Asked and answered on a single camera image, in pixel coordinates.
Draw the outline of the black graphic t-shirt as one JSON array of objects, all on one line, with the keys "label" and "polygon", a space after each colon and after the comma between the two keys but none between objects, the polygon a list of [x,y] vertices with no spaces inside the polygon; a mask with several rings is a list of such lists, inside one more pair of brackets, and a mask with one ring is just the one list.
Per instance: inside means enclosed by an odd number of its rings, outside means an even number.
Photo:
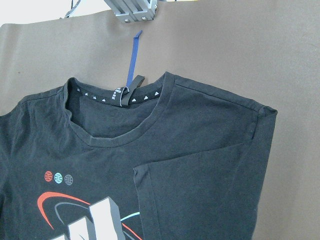
[{"label": "black graphic t-shirt", "polygon": [[26,96],[0,118],[0,237],[250,240],[277,113],[169,72]]}]

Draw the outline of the aluminium frame post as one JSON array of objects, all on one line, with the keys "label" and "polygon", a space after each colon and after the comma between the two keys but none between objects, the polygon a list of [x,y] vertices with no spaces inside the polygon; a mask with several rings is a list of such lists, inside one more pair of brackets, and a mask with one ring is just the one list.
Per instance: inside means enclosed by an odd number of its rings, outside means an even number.
[{"label": "aluminium frame post", "polygon": [[157,12],[157,0],[104,0],[122,23],[152,21]]}]

